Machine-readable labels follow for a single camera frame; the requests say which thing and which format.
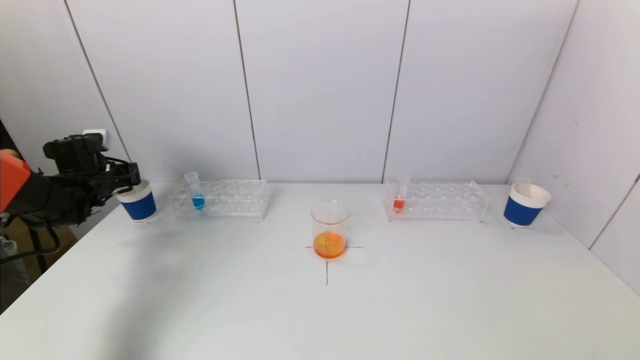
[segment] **glass beaker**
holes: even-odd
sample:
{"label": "glass beaker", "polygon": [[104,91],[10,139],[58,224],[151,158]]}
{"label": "glass beaker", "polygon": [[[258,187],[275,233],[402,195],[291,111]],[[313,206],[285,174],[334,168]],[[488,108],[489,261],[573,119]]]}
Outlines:
{"label": "glass beaker", "polygon": [[325,259],[342,255],[346,248],[349,209],[339,201],[318,202],[311,209],[313,219],[313,248]]}

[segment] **red liquid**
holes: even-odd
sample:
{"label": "red liquid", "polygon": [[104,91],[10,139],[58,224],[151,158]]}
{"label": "red liquid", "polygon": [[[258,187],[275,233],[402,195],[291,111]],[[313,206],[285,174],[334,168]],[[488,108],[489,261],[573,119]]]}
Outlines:
{"label": "red liquid", "polygon": [[401,197],[397,197],[394,200],[394,210],[396,213],[401,212],[404,209],[404,199]]}

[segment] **test tube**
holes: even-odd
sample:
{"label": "test tube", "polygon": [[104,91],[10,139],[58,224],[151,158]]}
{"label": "test tube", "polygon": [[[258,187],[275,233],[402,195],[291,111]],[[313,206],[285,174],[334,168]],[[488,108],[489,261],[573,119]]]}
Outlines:
{"label": "test tube", "polygon": [[409,189],[409,181],[411,181],[411,175],[398,175],[398,191],[394,199],[394,211],[396,213],[400,213],[404,209],[404,200],[406,199],[406,193]]}
{"label": "test tube", "polygon": [[202,186],[200,186],[200,178],[197,172],[188,172],[184,174],[184,180],[187,182],[187,188],[191,194],[191,201],[197,210],[204,210],[204,192]]}

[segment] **blue paper cup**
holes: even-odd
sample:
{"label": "blue paper cup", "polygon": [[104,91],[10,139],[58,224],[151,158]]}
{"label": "blue paper cup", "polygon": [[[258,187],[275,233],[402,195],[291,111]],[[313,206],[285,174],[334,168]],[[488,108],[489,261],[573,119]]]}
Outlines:
{"label": "blue paper cup", "polygon": [[149,220],[156,214],[154,194],[147,180],[142,180],[129,192],[116,194],[116,197],[135,222]]}
{"label": "blue paper cup", "polygon": [[528,227],[550,200],[551,194],[539,186],[513,184],[504,218],[512,227]]}

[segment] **blue liquid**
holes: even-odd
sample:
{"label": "blue liquid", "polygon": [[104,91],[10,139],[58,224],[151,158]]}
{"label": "blue liquid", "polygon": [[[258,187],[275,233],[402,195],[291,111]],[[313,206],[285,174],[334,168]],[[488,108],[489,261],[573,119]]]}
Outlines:
{"label": "blue liquid", "polygon": [[200,211],[204,210],[205,203],[203,197],[192,197],[191,200],[193,201],[193,205],[196,209]]}

